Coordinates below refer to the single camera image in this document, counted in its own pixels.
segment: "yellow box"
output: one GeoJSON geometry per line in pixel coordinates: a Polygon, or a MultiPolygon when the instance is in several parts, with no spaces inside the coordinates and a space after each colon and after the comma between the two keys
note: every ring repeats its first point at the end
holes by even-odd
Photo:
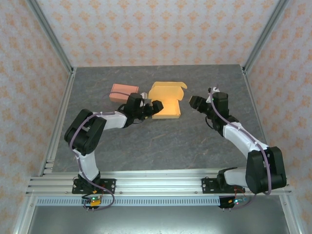
{"type": "Polygon", "coordinates": [[[183,89],[187,86],[183,82],[155,82],[148,93],[152,101],[161,101],[164,109],[152,118],[179,118],[181,115],[179,101],[183,99],[183,89]]]}

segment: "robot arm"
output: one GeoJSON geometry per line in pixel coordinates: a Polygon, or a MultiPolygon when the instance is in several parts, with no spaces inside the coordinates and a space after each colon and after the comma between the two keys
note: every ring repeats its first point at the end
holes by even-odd
{"type": "Polygon", "coordinates": [[[217,177],[218,186],[226,191],[232,185],[249,188],[253,193],[261,193],[268,190],[269,178],[267,168],[264,163],[263,154],[265,153],[270,169],[270,179],[272,189],[286,186],[286,175],[283,163],[282,152],[277,147],[269,147],[260,142],[248,133],[238,120],[229,115],[228,95],[220,92],[217,88],[209,89],[207,99],[199,96],[192,96],[190,106],[200,113],[206,114],[206,118],[212,121],[214,130],[218,131],[222,137],[231,141],[246,157],[247,166],[245,169],[229,168],[219,172],[217,177]],[[222,120],[214,111],[211,101],[218,113],[226,119],[222,120]]]}
{"type": "MultiPolygon", "coordinates": [[[[163,109],[160,101],[153,101],[152,104],[145,103],[142,95],[132,93],[128,97],[127,103],[121,105],[113,113],[100,113],[85,123],[78,132],[73,142],[73,150],[79,158],[79,180],[85,177],[98,184],[100,172],[96,165],[95,148],[98,145],[102,132],[112,128],[126,128],[134,123],[135,119],[144,120],[163,109]]],[[[76,130],[86,120],[94,115],[93,112],[83,109],[73,121],[65,133],[65,141],[70,144],[76,130]]]]}

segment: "marble-pattern surface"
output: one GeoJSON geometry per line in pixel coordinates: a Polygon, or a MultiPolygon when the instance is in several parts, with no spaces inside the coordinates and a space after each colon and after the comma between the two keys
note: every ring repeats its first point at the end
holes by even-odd
{"type": "Polygon", "coordinates": [[[255,137],[263,139],[239,65],[183,65],[78,68],[58,145],[53,172],[76,172],[77,162],[64,134],[81,109],[109,112],[118,108],[109,98],[114,83],[148,92],[155,81],[182,81],[188,86],[180,101],[179,119],[147,119],[125,129],[103,133],[96,149],[101,171],[242,167],[246,159],[228,140],[211,130],[205,115],[188,103],[192,95],[207,97],[218,84],[229,94],[230,114],[255,137]]]}

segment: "enclosure wall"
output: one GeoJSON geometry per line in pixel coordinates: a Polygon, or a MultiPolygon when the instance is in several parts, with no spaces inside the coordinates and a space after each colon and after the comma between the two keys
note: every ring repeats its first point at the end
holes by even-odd
{"type": "Polygon", "coordinates": [[[39,0],[73,66],[244,65],[278,0],[39,0]]]}
{"type": "Polygon", "coordinates": [[[267,140],[283,152],[308,233],[312,233],[311,45],[311,1],[292,0],[248,74],[267,140]]]}
{"type": "Polygon", "coordinates": [[[68,74],[24,0],[0,3],[0,233],[13,233],[68,74]]]}

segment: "gray floor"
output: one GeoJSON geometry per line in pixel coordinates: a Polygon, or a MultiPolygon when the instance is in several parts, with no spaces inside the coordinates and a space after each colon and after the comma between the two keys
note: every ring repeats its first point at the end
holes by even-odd
{"type": "Polygon", "coordinates": [[[78,68],[70,96],[53,172],[77,172],[77,162],[63,140],[81,109],[109,112],[118,108],[103,95],[114,83],[137,85],[148,92],[155,81],[183,81],[179,119],[147,119],[126,129],[105,131],[96,149],[101,171],[242,167],[246,159],[231,142],[211,130],[205,116],[189,106],[192,95],[207,97],[218,84],[229,94],[230,114],[263,140],[239,65],[187,65],[78,68]]]}
{"type": "Polygon", "coordinates": [[[258,196],[249,206],[36,207],[29,234],[289,234],[278,196],[258,196]]]}

